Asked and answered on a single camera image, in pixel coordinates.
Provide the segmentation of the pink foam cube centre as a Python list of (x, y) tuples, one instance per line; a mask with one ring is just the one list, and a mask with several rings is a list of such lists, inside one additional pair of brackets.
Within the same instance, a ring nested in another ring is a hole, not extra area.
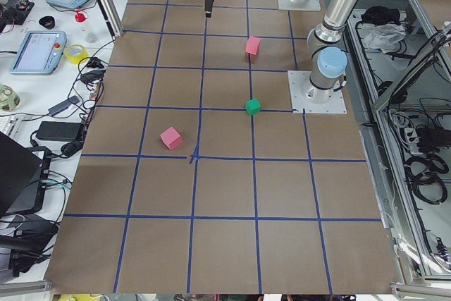
[(245, 52), (250, 55), (256, 56), (259, 53), (260, 44), (261, 44), (261, 38), (255, 37), (255, 36), (249, 36), (247, 43), (246, 43)]

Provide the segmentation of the pink foam cube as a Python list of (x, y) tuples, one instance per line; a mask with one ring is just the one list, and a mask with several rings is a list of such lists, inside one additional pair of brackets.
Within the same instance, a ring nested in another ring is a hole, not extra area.
[(247, 43), (246, 43), (245, 52), (250, 55), (256, 56), (259, 53), (260, 44), (261, 44), (261, 38), (255, 37), (255, 36), (249, 36)]
[(169, 150), (174, 150), (183, 143), (181, 134), (174, 127), (169, 127), (163, 131), (160, 138)]

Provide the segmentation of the green foam cube centre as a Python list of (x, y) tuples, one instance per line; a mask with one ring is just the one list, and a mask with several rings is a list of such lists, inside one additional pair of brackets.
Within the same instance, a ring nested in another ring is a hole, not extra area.
[(246, 102), (245, 109), (249, 116), (253, 116), (261, 111), (261, 103), (257, 98), (250, 99)]

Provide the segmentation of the pink foam cube near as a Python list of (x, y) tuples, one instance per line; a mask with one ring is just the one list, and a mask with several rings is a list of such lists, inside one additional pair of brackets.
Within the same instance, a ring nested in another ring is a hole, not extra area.
[(169, 127), (163, 131), (160, 138), (169, 150), (174, 150), (183, 143), (181, 134), (174, 127)]

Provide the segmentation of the yellow tape roll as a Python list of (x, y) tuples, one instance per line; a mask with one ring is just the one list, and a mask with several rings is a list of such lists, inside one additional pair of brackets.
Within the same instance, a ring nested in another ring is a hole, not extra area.
[(64, 49), (63, 55), (71, 64), (78, 65), (85, 63), (89, 59), (89, 54), (86, 48), (81, 44), (73, 44)]

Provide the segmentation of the blue teach pendant near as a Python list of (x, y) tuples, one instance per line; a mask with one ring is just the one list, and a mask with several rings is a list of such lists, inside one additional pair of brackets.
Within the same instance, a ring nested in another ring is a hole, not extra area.
[(49, 75), (61, 60), (67, 42), (64, 31), (29, 31), (10, 67), (14, 75)]

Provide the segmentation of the white crumpled cloth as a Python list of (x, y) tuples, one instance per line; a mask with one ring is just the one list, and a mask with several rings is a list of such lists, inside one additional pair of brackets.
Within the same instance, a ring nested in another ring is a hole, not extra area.
[(378, 49), (384, 54), (396, 52), (406, 37), (406, 29), (402, 25), (385, 24), (373, 27), (363, 38), (364, 48)]

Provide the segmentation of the black laptop power brick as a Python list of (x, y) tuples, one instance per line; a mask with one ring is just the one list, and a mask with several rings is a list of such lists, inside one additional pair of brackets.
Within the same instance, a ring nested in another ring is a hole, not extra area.
[(83, 127), (81, 123), (43, 121), (37, 130), (36, 138), (43, 141), (71, 142), (81, 136)]

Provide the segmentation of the black laptop computer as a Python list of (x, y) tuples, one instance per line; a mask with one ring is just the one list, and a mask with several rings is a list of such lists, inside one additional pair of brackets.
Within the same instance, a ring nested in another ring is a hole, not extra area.
[(1, 134), (1, 215), (42, 209), (50, 167), (47, 147), (23, 147)]

